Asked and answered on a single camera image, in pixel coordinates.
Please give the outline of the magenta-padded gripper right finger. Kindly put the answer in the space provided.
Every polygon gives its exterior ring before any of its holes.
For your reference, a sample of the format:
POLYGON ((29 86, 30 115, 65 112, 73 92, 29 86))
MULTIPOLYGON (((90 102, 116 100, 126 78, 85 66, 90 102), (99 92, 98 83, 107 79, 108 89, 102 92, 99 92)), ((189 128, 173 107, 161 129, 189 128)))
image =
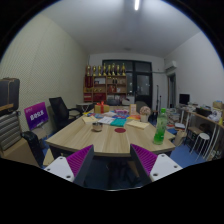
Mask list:
POLYGON ((182 169, 166 154, 156 155, 140 146, 131 144, 130 154, 135 162, 143 185, 159 180, 182 169))

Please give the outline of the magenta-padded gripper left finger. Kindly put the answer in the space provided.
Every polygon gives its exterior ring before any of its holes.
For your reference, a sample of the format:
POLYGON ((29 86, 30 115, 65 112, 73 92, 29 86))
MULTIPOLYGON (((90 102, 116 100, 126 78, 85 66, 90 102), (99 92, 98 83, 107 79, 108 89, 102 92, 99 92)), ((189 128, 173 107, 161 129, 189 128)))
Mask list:
POLYGON ((45 171, 83 186, 93 156, 94 146, 89 145, 68 157, 59 156, 45 171))

